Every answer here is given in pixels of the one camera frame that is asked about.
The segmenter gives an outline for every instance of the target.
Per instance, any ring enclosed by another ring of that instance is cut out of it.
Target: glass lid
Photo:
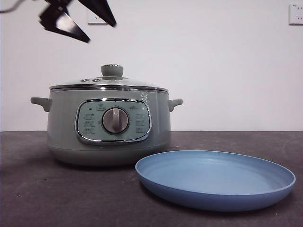
[[[51,86],[51,90],[55,89],[90,89],[90,88],[131,88],[144,90],[158,90],[168,92],[165,88],[160,88],[155,85],[146,84],[137,80],[123,77],[123,67],[120,65],[109,64],[101,67],[101,77],[84,78],[74,80],[62,85]]]

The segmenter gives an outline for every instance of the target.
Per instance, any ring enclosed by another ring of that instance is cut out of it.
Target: lid knob
[[[115,64],[102,65],[101,72],[104,77],[121,77],[123,75],[123,67]]]

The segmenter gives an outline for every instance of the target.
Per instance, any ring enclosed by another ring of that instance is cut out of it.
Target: button
[[[137,126],[144,126],[145,125],[145,120],[137,120],[136,125]]]
[[[145,118],[144,114],[142,114],[142,113],[136,114],[136,119],[144,119],[144,118]]]
[[[136,133],[145,133],[144,128],[136,128]]]
[[[92,113],[86,113],[84,114],[84,119],[85,120],[92,120],[92,119],[95,119],[95,115]]]
[[[84,122],[84,127],[94,127],[95,122],[94,121],[85,121]]]
[[[84,134],[95,134],[95,129],[94,128],[84,129],[83,133]]]

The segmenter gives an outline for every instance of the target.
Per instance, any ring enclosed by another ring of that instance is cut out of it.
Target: wall outlet
[[[97,16],[89,9],[87,10],[86,15],[87,15],[88,25],[107,25],[107,23],[104,20],[102,20],[99,16]]]
[[[303,4],[289,5],[289,24],[303,25]]]

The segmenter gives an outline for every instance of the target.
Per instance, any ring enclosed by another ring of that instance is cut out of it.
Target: plastic plate
[[[246,155],[182,150],[150,155],[136,164],[152,193],[182,206],[247,211],[271,206],[291,191],[295,175],[276,163]]]

